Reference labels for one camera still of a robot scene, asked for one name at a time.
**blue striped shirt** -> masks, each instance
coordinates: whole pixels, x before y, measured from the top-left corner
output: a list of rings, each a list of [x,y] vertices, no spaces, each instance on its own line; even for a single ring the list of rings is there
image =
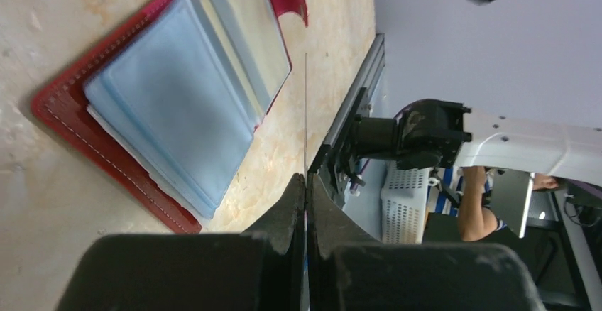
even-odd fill
[[[437,169],[437,176],[441,178],[441,183],[448,185],[458,195],[462,194],[464,189],[464,177],[462,176],[461,168]],[[493,175],[487,174],[487,181],[483,187],[483,193],[488,192],[493,188]],[[452,217],[458,216],[458,209],[452,207],[452,203],[445,197],[443,192],[439,191],[437,186],[429,187],[427,198],[427,211],[429,213],[445,214]],[[500,230],[505,227],[505,223],[498,219],[498,228]]]

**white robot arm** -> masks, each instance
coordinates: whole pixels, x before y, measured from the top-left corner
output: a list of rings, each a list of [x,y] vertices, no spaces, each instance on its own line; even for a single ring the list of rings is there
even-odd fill
[[[357,118],[356,158],[396,160],[399,169],[482,165],[602,185],[602,129],[511,119],[425,99],[401,120]]]
[[[602,129],[493,116],[464,115],[471,140],[454,165],[483,165],[602,185]]]

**black cable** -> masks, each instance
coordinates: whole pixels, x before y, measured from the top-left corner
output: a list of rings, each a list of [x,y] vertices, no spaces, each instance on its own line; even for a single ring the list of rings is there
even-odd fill
[[[593,222],[591,222],[590,224],[584,224],[581,221],[579,221],[579,216],[581,215],[581,213],[583,212],[583,207],[582,206],[576,206],[575,204],[573,204],[573,207],[575,207],[575,210],[577,211],[577,207],[579,207],[579,211],[577,212],[577,214],[575,215],[569,215],[569,212],[567,211],[567,205],[569,204],[569,199],[566,199],[564,201],[564,206],[563,206],[563,210],[564,210],[564,215],[566,215],[569,220],[576,224],[577,226],[580,227],[584,227],[584,228],[589,228],[589,227],[594,227],[598,224],[598,222],[600,222],[601,217],[598,215],[596,217],[596,220],[594,220]]]

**red card holder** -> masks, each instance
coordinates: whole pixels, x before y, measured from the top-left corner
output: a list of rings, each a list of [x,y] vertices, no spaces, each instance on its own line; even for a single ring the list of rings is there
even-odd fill
[[[87,80],[152,25],[171,1],[152,0],[137,11],[47,83],[34,96],[31,109],[34,116],[123,185],[167,227],[179,234],[196,234],[201,231],[201,224],[159,189],[146,170],[88,114],[89,102],[84,95]],[[277,17],[293,12],[307,26],[305,0],[270,1]]]

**beige table surface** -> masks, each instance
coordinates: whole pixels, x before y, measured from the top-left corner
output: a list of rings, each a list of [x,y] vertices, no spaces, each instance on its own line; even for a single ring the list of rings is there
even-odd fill
[[[42,83],[147,0],[0,0],[0,310],[51,310],[98,237],[168,232],[124,189],[31,118]],[[280,19],[293,71],[216,217],[241,231],[302,172],[309,53],[313,158],[375,35],[373,0],[307,0],[310,27]]]

